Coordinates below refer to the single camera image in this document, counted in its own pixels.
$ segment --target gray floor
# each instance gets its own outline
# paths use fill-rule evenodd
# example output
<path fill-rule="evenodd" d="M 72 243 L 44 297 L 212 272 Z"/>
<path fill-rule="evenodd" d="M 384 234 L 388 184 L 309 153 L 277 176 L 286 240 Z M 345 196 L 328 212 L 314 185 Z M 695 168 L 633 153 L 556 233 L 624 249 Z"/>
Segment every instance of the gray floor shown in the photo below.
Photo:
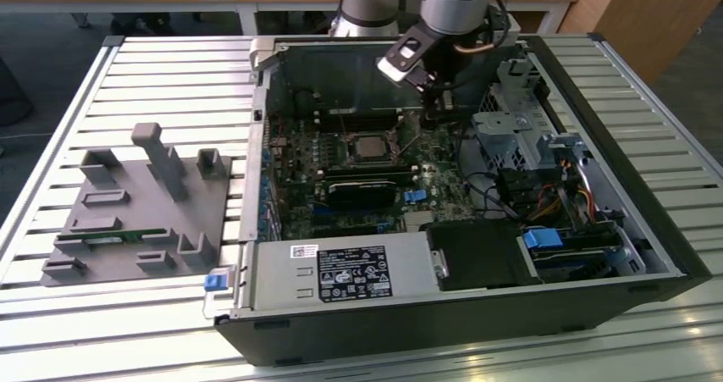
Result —
<path fill-rule="evenodd" d="M 184 35 L 240 33 L 234 14 L 205 14 L 204 17 L 206 21 L 198 24 L 189 14 L 174 14 L 172 26 Z M 10 210 L 108 35 L 109 21 L 109 15 L 92 14 L 93 27 L 80 30 L 66 14 L 0 14 L 0 56 L 34 106 L 33 114 L 24 121 L 0 127 L 0 146 L 4 147 L 0 157 L 0 221 Z M 723 7 L 716 9 L 701 33 L 669 66 L 653 90 L 723 162 L 723 62 L 715 63 L 720 53 Z"/>

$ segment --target warning label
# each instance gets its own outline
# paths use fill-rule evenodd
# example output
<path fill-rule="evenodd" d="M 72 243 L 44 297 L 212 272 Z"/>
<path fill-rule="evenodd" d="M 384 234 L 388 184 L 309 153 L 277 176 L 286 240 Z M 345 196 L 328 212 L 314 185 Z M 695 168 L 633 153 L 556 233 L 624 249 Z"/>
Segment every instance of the warning label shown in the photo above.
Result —
<path fill-rule="evenodd" d="M 392 296 L 384 246 L 317 251 L 316 262 L 322 302 Z"/>

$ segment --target aluminum table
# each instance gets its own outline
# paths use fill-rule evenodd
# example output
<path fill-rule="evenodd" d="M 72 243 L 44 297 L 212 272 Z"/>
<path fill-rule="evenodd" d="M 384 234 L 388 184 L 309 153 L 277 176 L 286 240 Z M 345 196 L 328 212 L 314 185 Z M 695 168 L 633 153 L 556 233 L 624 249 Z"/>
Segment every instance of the aluminum table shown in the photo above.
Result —
<path fill-rule="evenodd" d="M 0 380 L 720 380 L 720 166 L 605 42 L 545 40 L 711 269 L 711 281 L 593 330 L 285 368 L 246 364 L 212 329 L 201 313 L 202 276 L 41 287 L 40 268 L 84 180 L 84 150 L 112 147 L 120 159 L 144 158 L 129 141 L 142 121 L 161 124 L 161 140 L 181 157 L 217 147 L 233 158 L 221 260 L 236 258 L 250 38 L 128 38 L 101 48 L 0 230 Z M 552 105 L 575 130 L 563 103 Z"/>

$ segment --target green circuit board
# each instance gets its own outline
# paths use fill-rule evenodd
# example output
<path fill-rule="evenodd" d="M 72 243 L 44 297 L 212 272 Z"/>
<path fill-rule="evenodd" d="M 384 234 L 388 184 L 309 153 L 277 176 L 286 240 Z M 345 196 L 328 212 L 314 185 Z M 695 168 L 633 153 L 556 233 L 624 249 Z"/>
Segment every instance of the green circuit board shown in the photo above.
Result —
<path fill-rule="evenodd" d="M 276 164 L 281 234 L 285 240 L 328 236 L 389 234 L 409 230 L 404 214 L 429 212 L 433 220 L 468 219 L 474 215 L 468 192 L 461 184 L 453 160 L 453 134 L 441 125 L 421 129 L 418 116 L 406 113 L 393 131 L 362 134 L 322 134 L 309 121 L 284 121 L 285 135 L 270 143 Z M 386 161 L 356 164 L 352 143 L 358 136 L 384 137 L 390 154 Z M 413 165 L 413 184 L 396 189 L 394 202 L 373 211 L 338 213 L 324 202 L 326 184 L 318 178 L 322 169 L 357 166 Z M 425 198 L 405 202 L 404 193 L 425 191 Z"/>

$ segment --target blue latch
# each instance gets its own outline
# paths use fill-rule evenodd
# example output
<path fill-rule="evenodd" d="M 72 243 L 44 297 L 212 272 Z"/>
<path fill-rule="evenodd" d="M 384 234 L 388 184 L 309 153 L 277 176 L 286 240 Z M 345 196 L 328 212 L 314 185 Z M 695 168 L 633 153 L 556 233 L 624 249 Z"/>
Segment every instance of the blue latch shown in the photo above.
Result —
<path fill-rule="evenodd" d="M 404 201 L 405 202 L 421 202 L 426 198 L 426 190 L 405 191 L 404 192 Z"/>
<path fill-rule="evenodd" d="M 202 288 L 205 291 L 224 291 L 228 289 L 228 274 L 206 274 Z"/>
<path fill-rule="evenodd" d="M 521 235 L 527 249 L 559 248 L 563 246 L 560 234 L 553 228 L 533 228 Z"/>

